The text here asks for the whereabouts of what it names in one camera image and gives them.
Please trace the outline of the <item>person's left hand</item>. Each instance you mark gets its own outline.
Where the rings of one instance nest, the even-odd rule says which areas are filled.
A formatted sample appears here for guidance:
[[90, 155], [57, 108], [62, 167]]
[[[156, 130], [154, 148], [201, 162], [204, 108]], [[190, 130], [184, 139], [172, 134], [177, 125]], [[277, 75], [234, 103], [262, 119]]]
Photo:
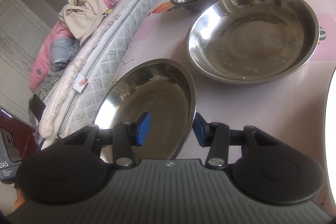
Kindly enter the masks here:
[[22, 191], [19, 189], [17, 183], [14, 183], [14, 189], [16, 190], [17, 198], [14, 202], [13, 209], [12, 209], [11, 213], [15, 212], [26, 201], [23, 194], [22, 194]]

